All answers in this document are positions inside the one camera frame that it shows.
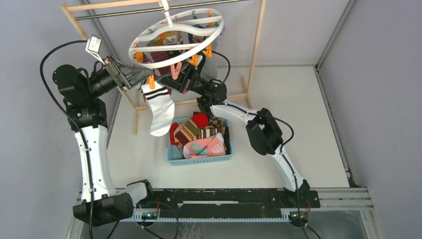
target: wooden frame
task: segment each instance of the wooden frame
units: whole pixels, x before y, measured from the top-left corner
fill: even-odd
[[[257,55],[258,55],[259,40],[260,40],[260,37],[261,37],[261,28],[262,28],[262,22],[263,22],[264,12],[265,12],[265,4],[266,4],[267,0],[260,0],[260,1],[261,1],[261,4],[260,4],[260,10],[259,10],[256,32],[255,32],[255,40],[254,40],[254,46],[253,46],[251,68],[250,68],[250,71],[249,71],[248,84],[246,84],[245,78],[243,76],[241,77],[241,83],[243,85],[245,93],[227,96],[227,98],[229,100],[243,100],[243,99],[245,99],[246,102],[248,103],[248,108],[250,108],[250,109],[252,109],[252,102],[251,102],[251,99],[250,99],[250,95],[251,95],[251,90],[252,90],[253,77],[254,77],[254,74],[255,74],[255,64],[256,64],[256,58],[257,58]],[[89,38],[89,35],[87,34],[87,31],[84,29],[84,27],[80,24],[80,22],[78,22],[75,19],[75,15],[73,14],[73,12],[92,10],[92,9],[101,9],[101,8],[108,8],[108,7],[129,6],[129,5],[152,3],[152,2],[159,2],[159,0],[123,0],[123,1],[86,4],[86,5],[77,5],[77,6],[69,6],[66,2],[64,2],[61,6],[61,9],[65,13],[67,18],[69,19],[70,23],[76,29],[76,31],[80,34],[82,39],[87,40]],[[135,114],[134,114],[133,133],[135,135],[137,135],[138,134],[139,113],[141,113],[142,111],[149,110],[149,107],[138,105],[139,104],[139,98],[140,98],[138,90],[135,91],[135,102],[133,102],[126,91],[122,91],[119,87],[117,89],[120,91],[120,93],[123,95],[123,97],[132,106],[132,108],[134,110]],[[195,105],[196,103],[197,103],[196,100],[188,100],[188,101],[175,102],[175,105],[176,106],[191,106],[191,105]]]

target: round white drying hanger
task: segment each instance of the round white drying hanger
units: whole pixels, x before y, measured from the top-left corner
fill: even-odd
[[[204,17],[204,18],[175,22],[176,18],[180,19],[184,16],[192,15],[192,12],[208,13],[209,11],[211,11],[213,15],[212,17]],[[198,52],[202,51],[208,45],[210,45],[212,41],[214,41],[220,35],[220,33],[222,32],[224,28],[224,21],[223,21],[223,17],[221,13],[211,8],[199,8],[199,9],[184,11],[179,14],[173,15],[170,18],[171,18],[171,21],[173,21],[171,24],[168,24],[167,19],[164,19],[157,22],[156,24],[152,25],[151,27],[143,31],[141,34],[139,34],[129,47],[129,58],[131,60],[134,59],[135,51],[137,52],[156,52],[156,51],[175,51],[175,50],[189,50],[189,51],[186,51],[185,53],[180,54],[179,56],[176,56],[176,57],[173,57],[161,62],[145,64],[145,63],[137,62],[135,60],[133,61],[135,66],[148,68],[148,69],[156,69],[156,68],[170,66],[172,64],[176,64],[178,62],[186,60],[192,57],[193,55],[197,54]],[[195,25],[198,25],[198,24],[211,23],[211,22],[218,22],[219,23],[218,27],[209,27],[209,28],[195,27]],[[182,32],[190,33],[192,35],[207,36],[207,39],[205,39],[201,43],[193,43],[193,44],[137,47],[138,42],[152,41],[161,33],[164,33],[167,31],[182,31]]]

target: gray floor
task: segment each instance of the gray floor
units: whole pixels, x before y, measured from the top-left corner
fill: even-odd
[[[367,239],[359,212],[311,212],[309,225],[323,239]],[[94,228],[94,237],[105,239],[113,224]],[[174,223],[157,223],[149,227],[166,239],[175,234]],[[306,229],[311,239],[317,237]],[[82,239],[88,239],[88,227],[84,227]],[[120,223],[112,239],[154,239],[135,222]],[[305,238],[301,228],[288,223],[183,223],[178,239],[301,239]]]

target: plastic basket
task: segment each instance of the plastic basket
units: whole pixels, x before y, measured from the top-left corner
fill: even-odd
[[[173,119],[173,122],[176,123],[183,123],[184,121],[188,120],[189,118],[178,118]],[[226,119],[221,119],[226,127],[230,126],[230,122]],[[188,165],[188,164],[196,164],[196,163],[211,163],[211,162],[218,162],[218,161],[227,161],[231,160],[232,155],[234,154],[234,145],[233,141],[230,139],[230,154],[221,155],[221,156],[212,156],[212,157],[205,157],[205,158],[195,158],[195,159],[180,159],[182,157],[182,153],[180,152],[179,148],[175,145],[170,143],[170,136],[168,138],[168,144],[166,148],[166,160],[171,163],[173,166],[178,165]]]

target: black stripe on sock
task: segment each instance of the black stripe on sock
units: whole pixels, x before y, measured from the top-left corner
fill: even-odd
[[[156,95],[151,96],[151,97],[147,97],[146,99],[149,101],[149,100],[152,100],[153,98],[155,98],[157,96],[165,96],[165,95],[168,95],[168,94],[169,94],[169,92],[167,91],[167,92],[164,92],[164,93],[156,94]]]
[[[157,89],[157,90],[155,90],[155,91],[151,91],[151,92],[148,92],[148,93],[144,93],[144,95],[148,96],[148,95],[152,95],[152,94],[154,94],[154,93],[157,93],[157,92],[160,92],[160,91],[164,91],[164,90],[167,90],[167,88],[162,87],[162,88]]]

